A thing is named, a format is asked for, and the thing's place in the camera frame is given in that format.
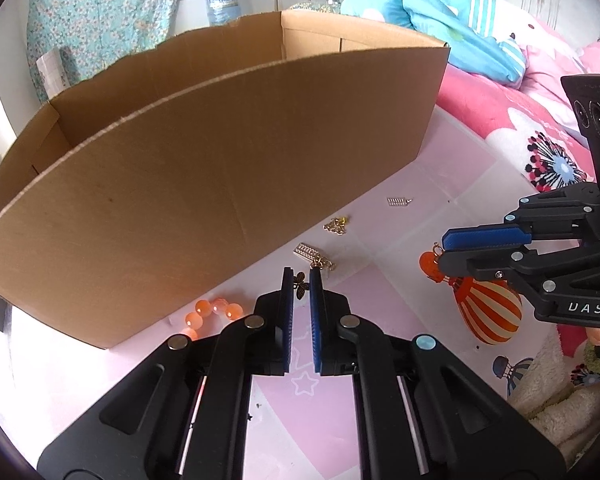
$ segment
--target orange striped hot air balloon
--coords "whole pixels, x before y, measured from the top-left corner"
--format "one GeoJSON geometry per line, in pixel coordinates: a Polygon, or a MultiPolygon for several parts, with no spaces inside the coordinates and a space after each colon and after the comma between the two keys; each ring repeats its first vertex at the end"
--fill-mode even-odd
{"type": "Polygon", "coordinates": [[[420,268],[436,283],[447,282],[467,327],[483,343],[505,343],[517,332],[522,321],[522,302],[504,280],[477,282],[473,278],[450,278],[438,269],[442,247],[420,257],[420,268]]]}

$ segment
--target orange bead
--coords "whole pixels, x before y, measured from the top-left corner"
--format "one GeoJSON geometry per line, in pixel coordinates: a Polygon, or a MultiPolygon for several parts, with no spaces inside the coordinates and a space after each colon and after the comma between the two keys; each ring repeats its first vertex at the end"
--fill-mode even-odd
{"type": "Polygon", "coordinates": [[[198,332],[196,332],[192,328],[187,327],[181,333],[183,333],[185,336],[188,336],[189,339],[191,339],[192,341],[198,339],[198,332]]]}
{"type": "Polygon", "coordinates": [[[208,300],[200,300],[196,303],[196,312],[202,317],[210,316],[214,308],[208,300]]]}
{"type": "Polygon", "coordinates": [[[218,314],[218,316],[220,316],[226,312],[229,302],[225,298],[215,298],[211,302],[211,306],[214,308],[214,314],[218,314]]]}
{"type": "Polygon", "coordinates": [[[193,330],[199,329],[204,323],[202,316],[200,316],[200,314],[198,314],[197,312],[189,312],[185,316],[184,322],[189,328],[192,328],[193,330]]]}
{"type": "Polygon", "coordinates": [[[243,314],[242,307],[237,303],[232,303],[227,306],[226,311],[224,312],[225,316],[227,316],[231,320],[239,319],[243,314]]]}

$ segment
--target butterfly charm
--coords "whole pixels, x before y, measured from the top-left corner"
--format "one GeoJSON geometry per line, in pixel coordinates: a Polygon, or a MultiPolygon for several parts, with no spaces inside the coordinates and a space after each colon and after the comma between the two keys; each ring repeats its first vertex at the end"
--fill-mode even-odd
{"type": "Polygon", "coordinates": [[[304,272],[300,271],[294,276],[294,289],[296,290],[296,298],[302,300],[305,292],[309,290],[309,284],[304,282],[304,272]]]}

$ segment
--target teal floral fabric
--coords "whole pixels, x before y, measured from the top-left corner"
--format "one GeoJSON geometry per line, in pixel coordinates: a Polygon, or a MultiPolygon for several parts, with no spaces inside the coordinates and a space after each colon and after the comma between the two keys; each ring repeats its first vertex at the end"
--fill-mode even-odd
{"type": "Polygon", "coordinates": [[[167,39],[178,0],[29,0],[27,59],[40,102],[46,92],[36,61],[58,47],[72,85],[121,57],[167,39]]]}

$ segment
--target blue gripper pad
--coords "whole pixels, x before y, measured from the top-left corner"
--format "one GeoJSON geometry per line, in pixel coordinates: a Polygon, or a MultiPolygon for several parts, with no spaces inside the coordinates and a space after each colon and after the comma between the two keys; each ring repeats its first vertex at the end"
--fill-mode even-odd
{"type": "Polygon", "coordinates": [[[442,237],[445,251],[486,249],[497,246],[525,245],[531,243],[531,234],[515,225],[485,225],[449,229],[442,237]]]}

